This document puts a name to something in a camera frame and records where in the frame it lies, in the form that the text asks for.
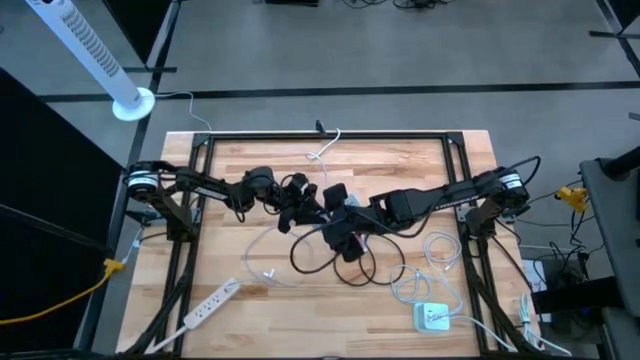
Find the electrical outlet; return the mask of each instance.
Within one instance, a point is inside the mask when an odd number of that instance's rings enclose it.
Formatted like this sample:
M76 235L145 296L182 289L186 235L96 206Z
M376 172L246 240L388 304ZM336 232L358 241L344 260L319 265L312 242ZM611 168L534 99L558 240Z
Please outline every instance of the electrical outlet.
M240 284L236 279L231 278L227 280L222 286L214 291L208 298L204 299L200 305L196 306L187 316L184 317L184 324L188 329L195 329L204 319L208 318L229 299L233 297L235 293L240 290Z

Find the concrete floor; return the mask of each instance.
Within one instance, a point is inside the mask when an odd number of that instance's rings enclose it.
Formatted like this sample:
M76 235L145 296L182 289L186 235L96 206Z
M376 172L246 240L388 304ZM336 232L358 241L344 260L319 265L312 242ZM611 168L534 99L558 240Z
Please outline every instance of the concrete floor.
M123 66L140 66L102 2L75 0ZM638 80L615 40L587 36L608 30L590 0L458 0L432 11L396 10L387 3L352 10L334 0L320 8L192 0L182 5L161 91L452 85ZM100 93L23 1L0 0L0 66L37 94ZM47 54L37 56L37 52ZM149 76L134 74L139 86ZM316 119L341 129L487 129L499 163L540 155L529 191L547 193L578 178L578 163L616 156L638 145L640 90L423 95L329 96L197 100L194 112L214 130L312 129ZM143 159L160 155L164 134L205 130L189 117L188 101L158 103ZM120 163L136 124L113 119L107 102L52 107ZM537 202L524 219L569 222L570 210ZM568 229L519 224L524 244L567 247ZM135 233L127 222L119 254ZM600 245L595 222L581 239ZM527 258L547 253L523 249ZM593 277L611 273L606 253L589 262ZM112 352L131 273L111 281L96 350Z

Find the wood grain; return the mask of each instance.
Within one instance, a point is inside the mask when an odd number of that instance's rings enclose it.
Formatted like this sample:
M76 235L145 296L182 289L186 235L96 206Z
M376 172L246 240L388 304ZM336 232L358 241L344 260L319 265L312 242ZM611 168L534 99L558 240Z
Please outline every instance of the wood grain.
M496 167L486 131L465 131L467 153L473 174ZM163 160L186 165L192 133L169 133ZM307 160L305 153L318 151L318 141L216 141L211 175L238 181L244 171L267 165L276 179L300 171L319 187L325 188L322 167ZM461 178L457 153L456 167ZM330 184L343 182L363 205L368 198L398 188L437 187L447 183L442 146L435 140L343 140L323 155ZM224 205L207 201L194 280L191 307L196 306L230 277L252 279L242 256L249 243L277 217L256 206L245 223L240 224ZM424 235L439 230L457 236L451 210L433 214ZM151 228L145 235L162 232ZM306 228L294 229L302 234ZM498 239L520 262L516 241L498 228ZM394 238L403 249L407 262L432 273L422 253L422 238ZM251 283L197 330L185 338L184 357L318 357L318 356L473 356L478 355L475 330L465 320L455 320L449 332L419 334L413 329L412 307L397 301L388 286L368 285L352 288L342 284L331 268L303 276L289 264L292 235L271 231L251 251L248 259L259 272L275 270L281 281L298 282L299 287L267 287ZM296 260L311 269L331 257L320 235L301 245ZM387 242L372 238L376 254L376 279L388 281L390 270L400 262L397 251ZM188 249L183 245L183 262ZM435 256L449 256L451 245L441 241L433 245ZM118 350L130 346L148 325L160 306L169 263L171 243L162 237L145 242L140 248L131 292L120 333ZM505 254L490 243L489 254L500 303L514 321L518 321L518 301L528 289ZM371 261L365 258L365 269ZM340 273L355 282L363 280L357 263L338 261ZM465 300L464 314L471 314L462 263L446 273L447 279ZM430 301L444 302L450 308L456 300L441 284L434 284ZM485 323L490 323L485 311Z

